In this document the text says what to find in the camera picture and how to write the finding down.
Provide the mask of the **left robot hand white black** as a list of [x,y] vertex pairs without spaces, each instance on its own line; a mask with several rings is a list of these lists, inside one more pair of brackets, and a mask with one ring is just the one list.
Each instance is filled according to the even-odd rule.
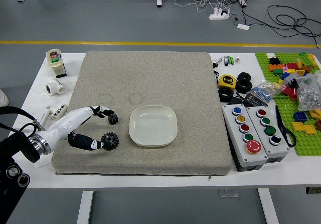
[[44,146],[49,147],[48,153],[51,153],[61,140],[66,139],[69,133],[76,130],[92,116],[104,118],[112,114],[114,111],[104,106],[78,108],[67,113],[47,130],[39,131],[38,135],[45,140]]

